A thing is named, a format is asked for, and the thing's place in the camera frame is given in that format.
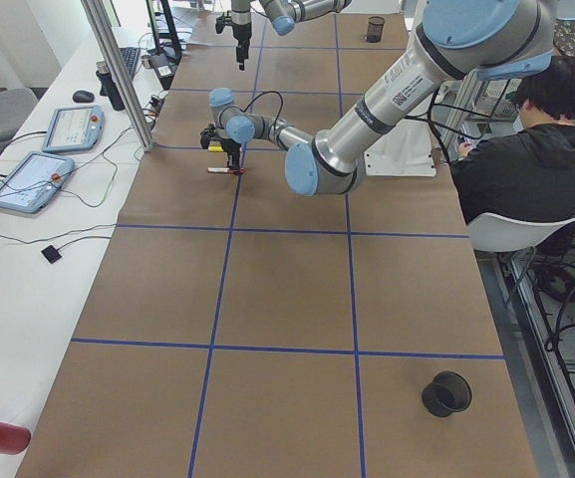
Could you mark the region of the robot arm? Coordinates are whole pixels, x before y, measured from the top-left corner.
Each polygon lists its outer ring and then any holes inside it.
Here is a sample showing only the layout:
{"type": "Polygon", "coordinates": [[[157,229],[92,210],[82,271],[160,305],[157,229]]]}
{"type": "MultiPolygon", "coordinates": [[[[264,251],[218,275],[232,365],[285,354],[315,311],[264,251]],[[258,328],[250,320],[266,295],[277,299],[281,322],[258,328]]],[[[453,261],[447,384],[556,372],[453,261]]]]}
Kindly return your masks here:
{"type": "MultiPolygon", "coordinates": [[[[340,13],[352,3],[351,0],[313,0],[313,1],[260,1],[264,15],[279,36],[290,33],[297,23],[313,20],[329,13],[340,13]]],[[[232,29],[236,40],[236,62],[240,71],[245,70],[249,58],[252,38],[251,2],[249,0],[232,1],[231,8],[216,21],[216,32],[220,34],[225,27],[232,29]]]]}
{"type": "Polygon", "coordinates": [[[556,14],[554,1],[430,1],[404,54],[331,128],[309,134],[284,119],[249,114],[227,88],[209,94],[215,127],[238,144],[265,139],[285,150],[294,192],[346,194],[366,174],[365,151],[442,83],[470,72],[486,81],[545,70],[556,14]]]}

